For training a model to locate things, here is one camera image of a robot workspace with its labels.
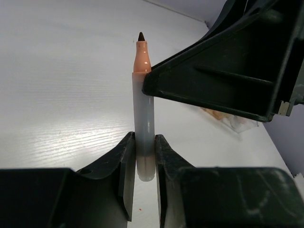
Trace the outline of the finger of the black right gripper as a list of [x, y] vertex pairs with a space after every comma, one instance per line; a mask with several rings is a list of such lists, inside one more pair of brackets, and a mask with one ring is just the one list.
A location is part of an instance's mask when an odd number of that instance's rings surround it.
[[274, 49], [280, 46], [276, 36], [277, 19], [271, 16], [276, 0], [228, 0], [209, 31], [184, 49], [224, 45], [234, 50]]
[[304, 3], [276, 0], [274, 49], [234, 50], [224, 45], [180, 51], [153, 66], [146, 95], [270, 122], [304, 102]]

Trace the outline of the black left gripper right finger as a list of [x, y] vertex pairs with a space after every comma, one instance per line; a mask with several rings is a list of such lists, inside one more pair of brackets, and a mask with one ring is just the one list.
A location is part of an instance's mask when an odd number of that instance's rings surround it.
[[301, 228], [304, 202], [275, 167], [197, 168], [155, 138], [160, 227]]

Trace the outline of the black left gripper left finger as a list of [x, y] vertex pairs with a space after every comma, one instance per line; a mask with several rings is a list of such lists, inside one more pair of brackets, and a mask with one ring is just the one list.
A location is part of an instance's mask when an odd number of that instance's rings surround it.
[[2, 169], [3, 228], [125, 228], [132, 219], [135, 136], [74, 171]]

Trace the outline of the clear orange-tipped highlighter pen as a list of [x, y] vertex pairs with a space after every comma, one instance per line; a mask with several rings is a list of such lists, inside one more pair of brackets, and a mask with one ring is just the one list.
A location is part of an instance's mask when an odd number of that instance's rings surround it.
[[140, 32], [132, 73], [133, 114], [137, 173], [140, 180], [146, 182], [155, 176], [154, 98], [142, 92], [144, 79], [151, 70], [148, 44]]

